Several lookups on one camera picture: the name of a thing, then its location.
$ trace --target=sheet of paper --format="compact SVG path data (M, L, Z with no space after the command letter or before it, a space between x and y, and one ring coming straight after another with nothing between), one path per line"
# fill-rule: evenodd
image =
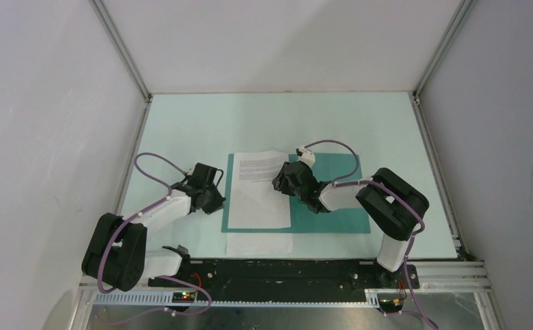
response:
M229 232L226 255L252 256L292 252L292 234Z
M272 180L288 154L280 151L235 153L228 228L288 228L290 203Z

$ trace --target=table top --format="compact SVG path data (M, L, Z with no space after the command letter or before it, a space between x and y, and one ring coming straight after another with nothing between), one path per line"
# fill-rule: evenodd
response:
M228 154L270 149L292 153L297 146L322 139L339 140L360 155L362 175L387 167L423 193L431 203L411 259L456 258L445 212L405 92L232 93L155 95L138 152L158 153L183 169L201 162L227 169ZM314 152L345 153L341 146L320 144ZM142 168L169 183L182 175L158 159L139 159ZM224 193L225 185L219 189ZM122 214L130 215L164 196L158 183L133 171ZM190 214L167 225L147 243L148 250L183 245L195 258L226 256L222 211ZM378 255L382 232L370 234L289 234L292 252L256 258L369 259Z

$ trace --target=teal folder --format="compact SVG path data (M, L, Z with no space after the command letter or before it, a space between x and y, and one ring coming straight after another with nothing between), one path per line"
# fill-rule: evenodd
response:
M313 174L319 181L330 181L353 170L353 155L344 153L316 153ZM295 162L297 155L289 155L289 161ZM314 214L296 197L290 198L290 223L288 228L228 228L230 214L230 192L232 189L232 169L234 154L228 156L228 172L226 174L226 202L224 216L221 220L221 232L286 232L286 233L355 233L369 234L369 217L363 208L337 210L330 213ZM347 180L361 179L361 171Z

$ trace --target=gray floor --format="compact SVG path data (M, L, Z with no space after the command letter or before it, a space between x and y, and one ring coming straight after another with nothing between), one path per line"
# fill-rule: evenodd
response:
M422 308L440 329L484 329L473 294L424 294L418 300ZM396 330L430 329L413 316L389 316L371 308L210 308L194 317L176 316L161 311L142 316L133 322L106 326L102 319L124 320L151 307L103 306L93 308L88 329L212 329L212 330L284 330L284 329L346 329L346 330ZM407 301L405 310L415 311L413 302Z

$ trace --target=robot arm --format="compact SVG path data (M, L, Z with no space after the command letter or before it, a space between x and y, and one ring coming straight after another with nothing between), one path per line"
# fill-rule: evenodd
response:
M384 232L377 264L389 272L398 271L418 222L400 203L388 201L388 195L375 185L381 184L394 192L421 217L429 207L425 196L387 168L380 168L370 178L352 184L317 181L311 170L314 154L304 147L296 151L298 161L283 165L272 181L274 189L298 197L315 213L363 207Z
M118 235L105 263L102 281L121 291L129 291L141 278L172 276L180 268L187 251L179 247L146 251L146 241L167 224L199 209L206 214L221 210L226 200L214 184L215 167L197 163L185 179L171 186L170 197L138 213L138 218L126 224ZM104 214L98 220L90 244L82 261L82 271L97 278L98 268L113 233L123 224L121 216Z

